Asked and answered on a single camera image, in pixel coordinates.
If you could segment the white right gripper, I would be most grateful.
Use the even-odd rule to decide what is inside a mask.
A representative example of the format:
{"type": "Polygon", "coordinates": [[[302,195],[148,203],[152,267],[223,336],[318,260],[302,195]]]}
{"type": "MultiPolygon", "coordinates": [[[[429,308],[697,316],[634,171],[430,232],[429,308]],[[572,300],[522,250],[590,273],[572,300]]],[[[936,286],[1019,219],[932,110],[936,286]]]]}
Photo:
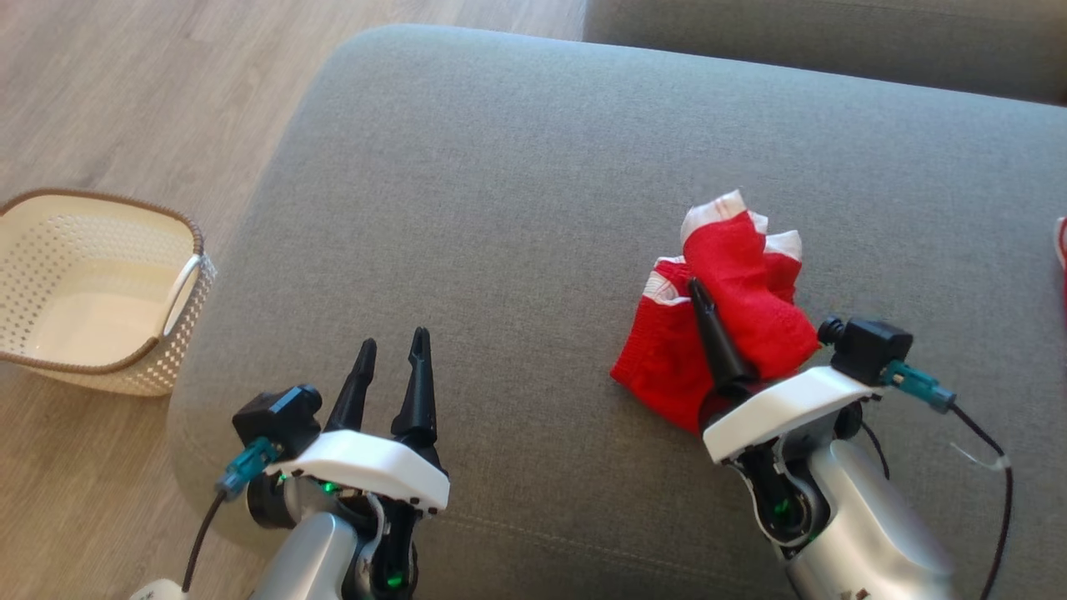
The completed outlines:
{"type": "MultiPolygon", "coordinates": [[[[754,386],[757,373],[744,361],[708,289],[691,277],[689,291],[715,388],[754,386]]],[[[883,386],[863,384],[831,366],[815,366],[757,392],[713,422],[702,440],[710,458],[721,464],[748,448],[835,414],[851,402],[880,394],[883,386]]]]}

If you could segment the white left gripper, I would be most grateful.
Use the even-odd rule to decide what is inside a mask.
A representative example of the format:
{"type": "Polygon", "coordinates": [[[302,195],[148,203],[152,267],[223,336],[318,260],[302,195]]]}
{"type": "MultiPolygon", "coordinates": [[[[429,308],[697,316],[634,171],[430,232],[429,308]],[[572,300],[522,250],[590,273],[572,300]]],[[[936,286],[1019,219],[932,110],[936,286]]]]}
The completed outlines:
{"type": "Polygon", "coordinates": [[[429,330],[416,327],[408,364],[411,372],[403,406],[392,422],[392,435],[407,445],[360,433],[363,408],[373,382],[377,343],[363,341],[343,391],[317,435],[298,455],[282,453],[262,471],[262,528],[296,528],[312,516],[337,517],[359,534],[371,534],[385,517],[375,514],[371,500],[384,508],[408,506],[416,517],[442,512],[448,505],[447,474],[410,447],[437,444],[432,348],[429,330]]]}

